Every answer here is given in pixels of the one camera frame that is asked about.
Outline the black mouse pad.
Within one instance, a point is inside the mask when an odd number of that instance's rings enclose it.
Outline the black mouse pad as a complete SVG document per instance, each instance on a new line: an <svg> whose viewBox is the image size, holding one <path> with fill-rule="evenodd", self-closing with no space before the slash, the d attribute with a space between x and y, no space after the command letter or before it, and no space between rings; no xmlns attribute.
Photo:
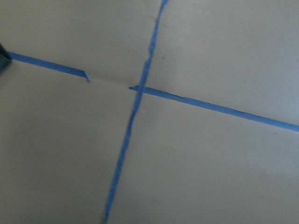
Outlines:
<svg viewBox="0 0 299 224"><path fill-rule="evenodd" d="M12 58L5 48L0 45L0 73L2 73L11 63Z"/></svg>

